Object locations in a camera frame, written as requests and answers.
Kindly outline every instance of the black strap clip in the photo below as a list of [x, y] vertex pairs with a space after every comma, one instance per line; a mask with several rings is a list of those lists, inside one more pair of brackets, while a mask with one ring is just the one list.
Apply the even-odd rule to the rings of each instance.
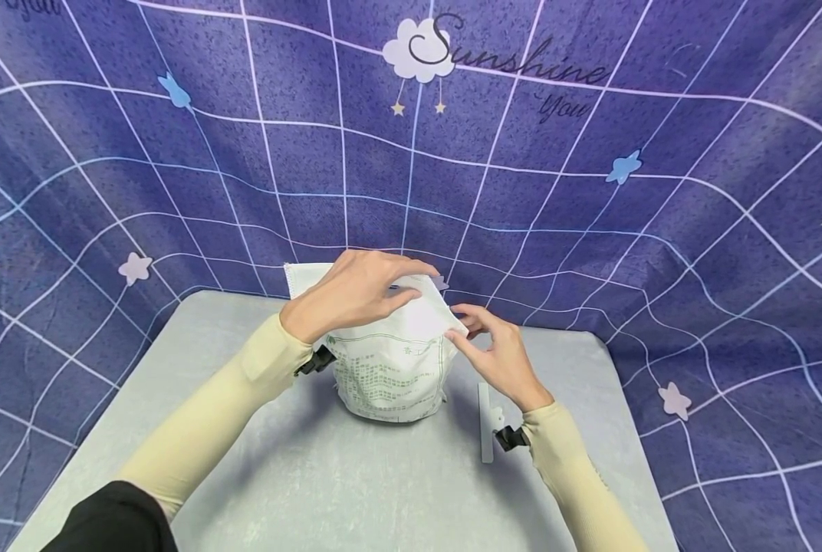
[[313, 353], [313, 356], [310, 360], [308, 360], [303, 366], [298, 368], [298, 370], [294, 371], [294, 375], [300, 376], [300, 374], [302, 373], [322, 372], [323, 370], [325, 370], [326, 366], [334, 362], [335, 358], [336, 357], [334, 353], [328, 350], [328, 347], [322, 345], [322, 347], [319, 347], [316, 353]]
[[515, 447], [529, 447], [531, 442], [528, 441], [528, 436], [524, 435], [524, 431], [519, 429], [512, 429], [509, 425], [499, 431], [494, 432], [494, 437], [500, 443], [500, 448], [504, 452], [509, 452]]

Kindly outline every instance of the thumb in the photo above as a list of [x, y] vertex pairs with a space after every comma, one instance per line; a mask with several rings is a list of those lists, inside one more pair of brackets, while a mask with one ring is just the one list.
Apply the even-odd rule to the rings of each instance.
[[421, 297], [421, 292], [419, 290], [415, 290], [412, 288], [401, 290], [399, 293], [396, 293], [392, 297], [386, 298], [383, 300], [383, 303], [386, 304], [387, 311], [389, 314], [394, 313], [395, 311], [399, 310], [401, 307], [405, 307], [406, 304], [414, 301], [416, 298]]
[[465, 358], [469, 359], [473, 366], [475, 366], [476, 360], [478, 360], [479, 356], [482, 354], [481, 349], [472, 344], [469, 339], [463, 337], [462, 333], [457, 333], [454, 330], [446, 331], [445, 337], [447, 337], [451, 343], [454, 343], [454, 347], [457, 347], [457, 349], [463, 353]]

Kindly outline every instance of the cloud print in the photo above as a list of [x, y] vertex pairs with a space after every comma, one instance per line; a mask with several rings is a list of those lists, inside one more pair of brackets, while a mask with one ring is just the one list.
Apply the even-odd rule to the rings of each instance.
[[420, 25], [405, 19], [399, 23], [396, 36], [383, 46], [383, 59], [402, 79], [415, 77], [417, 82], [427, 83], [436, 75], [447, 77], [454, 70], [447, 47], [451, 38], [441, 29], [436, 34], [432, 18], [423, 19]]

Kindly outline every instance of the fabric backdrop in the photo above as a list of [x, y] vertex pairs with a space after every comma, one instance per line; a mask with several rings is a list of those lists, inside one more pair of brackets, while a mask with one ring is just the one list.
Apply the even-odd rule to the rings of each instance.
[[822, 0], [0, 0], [0, 550], [184, 297], [347, 246], [607, 343], [683, 550], [822, 551]]

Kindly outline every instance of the beige arm sleeve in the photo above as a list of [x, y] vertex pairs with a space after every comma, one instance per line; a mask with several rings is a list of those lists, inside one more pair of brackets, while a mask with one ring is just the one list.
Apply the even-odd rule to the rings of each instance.
[[524, 414], [534, 466], [549, 487], [580, 552], [647, 550], [616, 496], [601, 481], [567, 407]]
[[294, 371], [311, 356], [311, 345], [285, 332], [273, 314], [152, 432], [116, 478], [153, 496], [171, 521], [252, 414], [291, 387]]

